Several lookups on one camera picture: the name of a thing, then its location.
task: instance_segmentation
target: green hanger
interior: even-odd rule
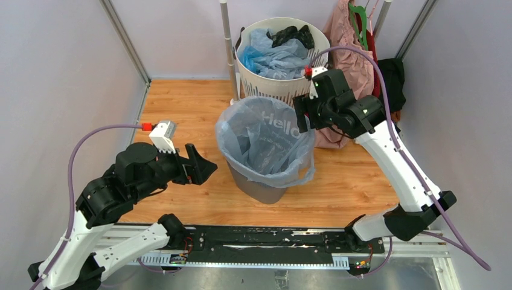
[[[350,3],[348,3],[348,9],[350,10],[350,19],[352,20],[352,26],[354,27],[354,30],[356,31],[357,38],[359,39],[359,43],[361,43],[365,50],[368,51],[368,41],[366,41],[366,10],[363,6],[354,6]],[[357,21],[355,14],[359,14],[361,17],[361,24],[362,24],[362,30],[361,33],[359,33],[359,28],[357,26]]]

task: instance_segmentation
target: white wall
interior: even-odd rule
[[[512,4],[439,1],[405,57],[402,129],[411,153],[458,202],[448,213],[492,267],[451,248],[462,289],[510,289]],[[438,224],[449,233],[444,222]]]
[[[233,44],[240,28],[273,17],[292,17],[323,29],[337,0],[230,0]],[[375,12],[374,23],[382,6]],[[113,0],[144,66],[156,78],[227,78],[218,0]],[[366,0],[358,0],[362,5]],[[375,0],[370,0],[373,7]],[[377,40],[379,59],[394,57],[424,0],[395,0]]]
[[[145,86],[99,1],[1,1],[0,44],[0,289],[28,289],[29,264],[65,229],[72,148],[93,128],[134,123]],[[131,133],[86,143],[77,195]]]

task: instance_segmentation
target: trash bag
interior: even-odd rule
[[[295,110],[284,102],[243,98],[222,112],[215,130],[221,153],[249,181],[287,188],[313,179],[315,133],[299,133]]]
[[[239,55],[241,63],[253,73],[270,79],[302,77],[302,69],[310,63],[304,45],[297,39],[290,39],[272,48],[272,40],[266,36],[267,32],[268,29],[262,28],[251,31],[251,45]]]
[[[298,39],[306,49],[310,50],[315,48],[315,40],[313,39],[313,35],[311,34],[311,31],[309,31],[309,26],[307,25],[303,26],[298,31],[295,26],[289,26],[275,35],[271,35],[270,31],[268,31],[267,37],[272,39],[272,47],[278,47],[288,40],[295,38]]]

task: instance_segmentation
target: black garment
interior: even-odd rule
[[[405,96],[402,91],[405,82],[403,62],[400,59],[383,59],[379,60],[377,64],[382,72],[384,84],[386,85],[389,110],[392,113],[400,111],[405,104]],[[384,102],[382,90],[379,99],[381,102]]]
[[[272,47],[278,47],[288,40],[295,38],[298,39],[304,47],[308,50],[315,48],[315,41],[313,40],[313,36],[309,31],[309,26],[305,25],[300,30],[297,31],[295,26],[289,26],[275,35],[270,35],[270,32],[267,32],[267,37],[272,39]]]

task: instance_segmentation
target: wooden table top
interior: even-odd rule
[[[174,146],[186,156],[185,144],[193,143],[219,168],[203,185],[169,183],[164,193],[142,200],[121,222],[153,223],[174,213],[183,224],[344,227],[362,214],[398,203],[377,163],[352,142],[338,150],[315,149],[313,180],[288,189],[277,203],[252,199],[236,187],[215,139],[214,125],[230,99],[227,80],[152,82],[141,123],[173,120],[178,125]],[[135,141],[151,143],[148,132],[140,130]]]

